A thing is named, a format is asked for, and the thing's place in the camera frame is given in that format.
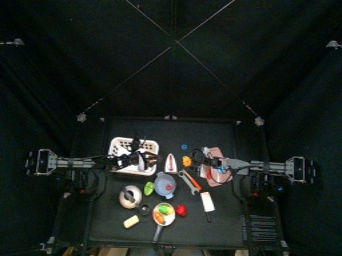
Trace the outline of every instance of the pink object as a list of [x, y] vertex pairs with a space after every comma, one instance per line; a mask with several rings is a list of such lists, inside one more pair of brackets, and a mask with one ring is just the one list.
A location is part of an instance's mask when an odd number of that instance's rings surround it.
[[166, 185], [166, 190], [173, 190], [173, 185], [171, 184]]

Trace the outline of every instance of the dish rack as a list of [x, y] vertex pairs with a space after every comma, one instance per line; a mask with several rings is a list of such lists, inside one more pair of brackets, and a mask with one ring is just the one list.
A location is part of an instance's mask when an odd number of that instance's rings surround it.
[[[115, 137], [111, 141], [109, 155], [115, 155], [115, 156], [121, 156], [123, 154], [130, 155], [131, 154], [131, 152], [130, 152], [131, 143], [133, 143], [133, 138]], [[149, 151], [154, 154], [158, 154], [159, 145], [155, 141], [141, 140], [141, 145], [142, 145], [142, 148], [138, 150], [139, 152], [143, 153], [143, 152]], [[149, 167], [145, 171], [139, 171], [138, 166], [130, 165], [126, 168], [123, 168], [118, 171], [113, 170], [111, 172], [150, 176], [155, 173], [155, 170], [157, 170], [157, 165], [154, 165], [153, 167]]]

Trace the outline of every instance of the red object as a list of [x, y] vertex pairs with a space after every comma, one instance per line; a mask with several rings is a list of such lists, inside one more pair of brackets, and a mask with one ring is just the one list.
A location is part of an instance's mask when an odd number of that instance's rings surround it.
[[185, 204], [177, 206], [177, 214], [182, 217], [188, 215], [188, 206]]
[[173, 189], [173, 185], [171, 184], [167, 184], [166, 185], [166, 190], [171, 190]]

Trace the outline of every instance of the black tabletop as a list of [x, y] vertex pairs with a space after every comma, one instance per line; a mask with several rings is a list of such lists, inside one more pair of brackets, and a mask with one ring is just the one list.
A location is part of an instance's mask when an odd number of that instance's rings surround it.
[[[74, 144], [75, 156], [85, 157], [99, 153], [109, 153], [110, 143], [115, 137], [133, 138], [139, 130], [146, 139], [159, 144], [159, 155], [166, 160], [169, 153], [177, 159], [178, 168], [182, 168], [182, 157], [196, 148], [204, 146], [220, 147], [225, 157], [252, 160], [260, 157], [261, 144], [258, 132], [252, 123], [237, 126], [236, 122], [201, 122], [201, 121], [159, 121], [107, 119], [90, 121], [81, 128]], [[97, 199], [93, 209], [90, 241], [97, 244], [117, 244], [122, 246], [151, 246], [157, 230], [153, 215], [142, 216], [137, 209], [126, 209], [119, 203], [119, 193], [126, 185], [135, 185], [143, 191], [147, 181], [154, 181], [157, 173], [165, 170], [165, 161], [158, 164], [151, 176], [118, 175], [106, 173], [107, 184], [103, 195]], [[241, 202], [233, 195], [232, 183], [212, 187], [205, 178], [198, 177], [196, 171], [190, 172], [197, 178], [204, 190], [212, 194], [216, 211], [212, 212], [212, 223], [208, 222], [201, 195], [192, 194], [185, 181], [177, 176], [177, 190], [174, 197], [166, 199], [155, 192], [143, 195], [142, 203], [153, 208], [161, 202], [169, 202], [174, 207], [185, 204], [189, 214], [177, 215], [173, 224], [163, 228], [158, 243], [175, 246], [201, 246], [218, 248], [244, 247], [242, 238], [242, 209]], [[123, 226], [125, 220], [134, 215], [139, 223], [130, 229]]]

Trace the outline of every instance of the food item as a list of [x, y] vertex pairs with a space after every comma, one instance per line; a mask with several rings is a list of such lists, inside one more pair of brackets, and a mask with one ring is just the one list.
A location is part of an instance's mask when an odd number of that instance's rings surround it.
[[170, 215], [170, 214], [175, 213], [174, 208], [167, 204], [162, 204], [158, 208], [158, 211], [162, 212], [166, 215]]
[[123, 225], [126, 228], [130, 228], [131, 226], [134, 226], [137, 223], [139, 222], [139, 218], [137, 215], [134, 215], [130, 219], [127, 219], [125, 222], [123, 222]]
[[182, 217], [188, 215], [188, 206], [185, 204], [177, 206], [177, 214]]
[[165, 215], [163, 215], [159, 211], [155, 211], [155, 212], [154, 212], [154, 217], [155, 217], [155, 221], [157, 221], [161, 225], [165, 225], [165, 224], [166, 224]]

